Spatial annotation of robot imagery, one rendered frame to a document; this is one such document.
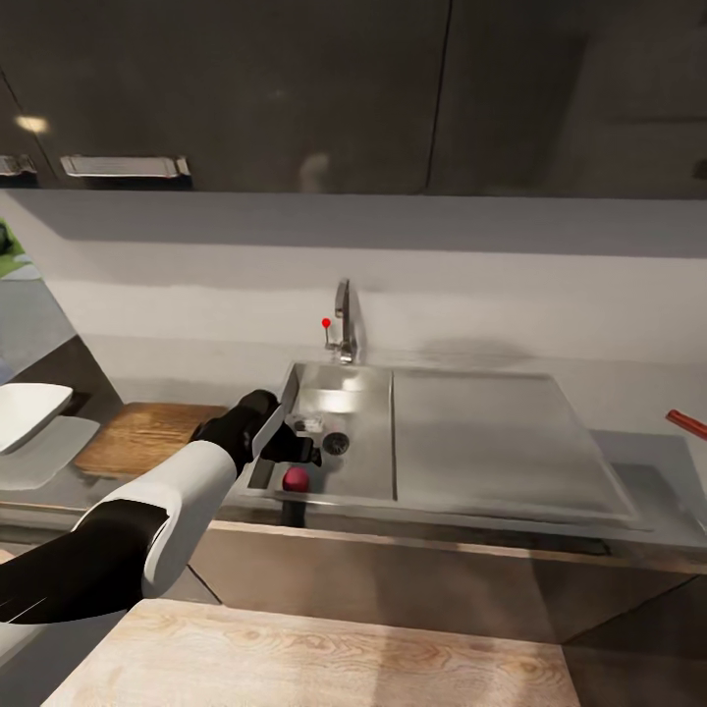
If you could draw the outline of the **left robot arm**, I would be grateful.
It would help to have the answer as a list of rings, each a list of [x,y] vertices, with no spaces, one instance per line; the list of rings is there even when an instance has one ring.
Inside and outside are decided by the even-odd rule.
[[[74,531],[0,565],[0,707],[41,707],[135,604],[176,583],[247,462],[321,466],[297,431],[323,430],[254,391]]]

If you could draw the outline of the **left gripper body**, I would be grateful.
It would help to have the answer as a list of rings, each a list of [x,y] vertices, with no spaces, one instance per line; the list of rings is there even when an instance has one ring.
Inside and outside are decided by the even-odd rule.
[[[310,437],[295,436],[289,428],[288,440],[280,447],[268,449],[264,447],[259,455],[267,461],[309,462],[313,440]]]

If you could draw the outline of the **cutting board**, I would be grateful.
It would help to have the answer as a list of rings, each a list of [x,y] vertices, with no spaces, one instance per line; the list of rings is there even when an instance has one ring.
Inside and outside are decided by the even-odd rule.
[[[220,406],[130,402],[95,435],[75,460],[85,470],[150,472],[199,435]]]

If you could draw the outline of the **vidalia onion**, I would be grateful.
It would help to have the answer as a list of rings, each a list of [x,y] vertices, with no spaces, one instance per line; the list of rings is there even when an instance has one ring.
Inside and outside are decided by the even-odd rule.
[[[282,478],[284,490],[292,492],[305,492],[309,488],[309,475],[304,468],[294,466]]]

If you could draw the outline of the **bowl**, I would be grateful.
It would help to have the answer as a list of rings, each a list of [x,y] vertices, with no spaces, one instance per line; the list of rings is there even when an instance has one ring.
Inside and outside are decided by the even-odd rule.
[[[11,455],[36,437],[70,402],[74,389],[46,383],[0,387],[0,455]]]

